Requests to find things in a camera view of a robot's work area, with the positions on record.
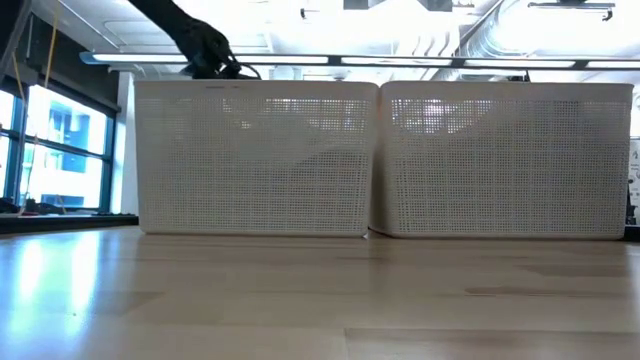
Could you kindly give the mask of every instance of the ceiling light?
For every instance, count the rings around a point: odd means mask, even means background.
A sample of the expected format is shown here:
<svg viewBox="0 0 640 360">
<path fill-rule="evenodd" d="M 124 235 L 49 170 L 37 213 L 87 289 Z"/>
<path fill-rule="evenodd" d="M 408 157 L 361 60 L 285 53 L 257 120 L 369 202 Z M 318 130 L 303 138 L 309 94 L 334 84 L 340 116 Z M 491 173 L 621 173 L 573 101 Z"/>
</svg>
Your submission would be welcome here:
<svg viewBox="0 0 640 360">
<path fill-rule="evenodd" d="M 451 59 L 412 59 L 410 57 L 345 57 L 345 65 L 449 66 Z"/>
<path fill-rule="evenodd" d="M 187 64 L 187 59 L 180 54 L 94 54 L 84 52 L 80 58 L 86 64 Z M 241 63 L 264 65 L 286 64 L 326 64 L 326 56 L 288 56 L 288 55 L 237 55 Z"/>
<path fill-rule="evenodd" d="M 607 61 L 589 61 L 587 69 L 603 68 L 603 69 L 640 69 L 640 60 L 607 60 Z"/>
<path fill-rule="evenodd" d="M 570 60 L 546 60 L 546 59 L 467 59 L 465 67 L 479 68 L 570 68 L 575 64 Z"/>
<path fill-rule="evenodd" d="M 247 64 L 326 64 L 329 61 L 326 56 L 237 55 L 236 59 Z"/>
<path fill-rule="evenodd" d="M 169 54 L 91 54 L 93 59 L 102 63 L 147 63 L 147 64 L 186 64 L 182 55 Z"/>
</svg>

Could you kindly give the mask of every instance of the fluorescent light fixture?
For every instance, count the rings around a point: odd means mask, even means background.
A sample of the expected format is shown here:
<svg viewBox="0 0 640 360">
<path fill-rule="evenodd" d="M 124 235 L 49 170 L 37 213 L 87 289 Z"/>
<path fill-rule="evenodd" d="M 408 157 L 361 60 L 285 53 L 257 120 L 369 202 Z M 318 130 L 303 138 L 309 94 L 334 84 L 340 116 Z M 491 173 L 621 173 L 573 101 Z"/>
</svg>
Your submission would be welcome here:
<svg viewBox="0 0 640 360">
<path fill-rule="evenodd" d="M 500 67 L 500 68 L 570 68 L 575 64 L 570 60 L 545 59 L 468 59 L 465 67 Z"/>
<path fill-rule="evenodd" d="M 97 64 L 186 64 L 187 59 L 180 54 L 92 54 L 83 53 L 81 58 Z M 326 64 L 327 56 L 289 55 L 236 55 L 241 63 L 248 64 Z"/>
<path fill-rule="evenodd" d="M 603 68 L 603 69 L 640 69 L 640 60 L 627 60 L 627 61 L 589 61 L 587 69 L 589 68 Z"/>
<path fill-rule="evenodd" d="M 163 63 L 186 64 L 187 58 L 182 55 L 167 54 L 93 54 L 93 58 L 105 63 Z"/>
<path fill-rule="evenodd" d="M 451 59 L 421 59 L 410 57 L 344 57 L 346 65 L 449 66 Z"/>
<path fill-rule="evenodd" d="M 459 74 L 463 75 L 495 75 L 495 76 L 523 76 L 525 70 L 502 70 L 502 69 L 459 69 Z"/>
<path fill-rule="evenodd" d="M 247 64 L 326 64 L 329 62 L 326 56 L 236 55 L 236 59 Z"/>
</svg>

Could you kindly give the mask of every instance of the ceiling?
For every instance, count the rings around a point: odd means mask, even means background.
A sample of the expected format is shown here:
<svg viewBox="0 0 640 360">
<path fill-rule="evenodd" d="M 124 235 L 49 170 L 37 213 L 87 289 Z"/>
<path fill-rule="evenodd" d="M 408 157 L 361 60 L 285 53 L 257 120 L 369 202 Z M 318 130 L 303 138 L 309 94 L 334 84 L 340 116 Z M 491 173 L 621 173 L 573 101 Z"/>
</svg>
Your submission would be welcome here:
<svg viewBox="0 0 640 360">
<path fill-rule="evenodd" d="M 174 0 L 194 17 L 207 21 L 241 53 L 448 56 L 496 3 L 492 16 L 461 51 L 467 56 L 636 57 L 640 55 L 638 0 L 587 0 L 615 3 L 614 16 L 602 11 L 548 10 L 531 2 L 556 0 L 453 0 L 453 12 L 428 11 L 426 0 Z M 127 0 L 61 0 L 60 29 L 96 52 L 175 53 L 171 39 Z M 306 19 L 300 16 L 306 9 Z M 34 0 L 34 12 L 53 22 L 56 2 Z M 139 76 L 170 78 L 181 66 L 136 67 Z M 420 69 L 365 69 L 280 66 L 260 67 L 275 79 L 367 80 L 429 79 Z M 446 79 L 466 79 L 446 76 Z M 486 75 L 477 77 L 485 79 Z M 532 72 L 534 81 L 640 83 L 639 73 Z"/>
<path fill-rule="evenodd" d="M 428 11 L 419 0 L 175 0 L 190 15 L 221 30 L 236 54 L 353 54 L 448 56 L 466 31 L 497 0 L 454 0 L 453 12 Z M 127 0 L 61 0 L 62 32 L 96 52 L 176 53 L 171 39 Z M 305 8 L 306 19 L 300 15 Z M 34 12 L 53 22 L 56 2 L 35 0 Z M 180 67 L 138 67 L 145 76 L 171 77 Z M 263 68 L 275 78 L 415 78 L 419 70 Z"/>
</svg>

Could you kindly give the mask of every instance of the perforated grid pattern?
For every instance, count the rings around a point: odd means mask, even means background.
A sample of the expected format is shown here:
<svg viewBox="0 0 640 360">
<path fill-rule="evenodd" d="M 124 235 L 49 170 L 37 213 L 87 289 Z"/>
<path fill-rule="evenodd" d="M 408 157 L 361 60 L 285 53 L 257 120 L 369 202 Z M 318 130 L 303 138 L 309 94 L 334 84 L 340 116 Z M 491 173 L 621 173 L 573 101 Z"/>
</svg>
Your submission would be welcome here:
<svg viewBox="0 0 640 360">
<path fill-rule="evenodd" d="M 363 235 L 377 87 L 137 83 L 147 232 Z"/>
<path fill-rule="evenodd" d="M 384 179 L 374 180 L 385 207 L 374 227 L 396 236 L 622 236 L 630 87 L 390 85 L 376 171 Z"/>
</svg>

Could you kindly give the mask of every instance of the window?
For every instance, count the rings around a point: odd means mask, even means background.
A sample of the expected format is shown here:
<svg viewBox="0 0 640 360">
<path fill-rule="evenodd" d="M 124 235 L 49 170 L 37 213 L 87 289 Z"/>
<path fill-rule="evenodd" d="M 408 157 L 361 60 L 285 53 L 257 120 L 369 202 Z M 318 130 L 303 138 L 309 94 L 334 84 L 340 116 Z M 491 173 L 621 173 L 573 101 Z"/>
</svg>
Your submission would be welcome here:
<svg viewBox="0 0 640 360">
<path fill-rule="evenodd" d="M 29 89 L 27 135 L 104 154 L 106 115 L 40 86 Z M 67 158 L 67 166 L 79 159 Z"/>
<path fill-rule="evenodd" d="M 65 207 L 100 206 L 102 160 L 26 144 L 21 203 L 25 199 Z"/>
<path fill-rule="evenodd" d="M 0 136 L 0 198 L 4 197 L 7 179 L 7 163 L 9 158 L 9 139 Z"/>
<path fill-rule="evenodd" d="M 0 91 L 0 128 L 11 129 L 13 120 L 13 95 Z"/>
</svg>

